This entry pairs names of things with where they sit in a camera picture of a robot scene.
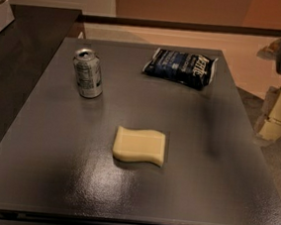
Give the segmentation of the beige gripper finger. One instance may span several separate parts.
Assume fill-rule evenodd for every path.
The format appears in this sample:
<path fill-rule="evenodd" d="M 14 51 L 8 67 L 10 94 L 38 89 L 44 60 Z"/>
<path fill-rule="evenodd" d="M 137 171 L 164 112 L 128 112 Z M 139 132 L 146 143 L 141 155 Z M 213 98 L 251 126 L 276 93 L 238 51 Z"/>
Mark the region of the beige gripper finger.
<path fill-rule="evenodd" d="M 276 142 L 281 137 L 281 87 L 271 86 L 266 92 L 254 133 L 263 142 Z"/>

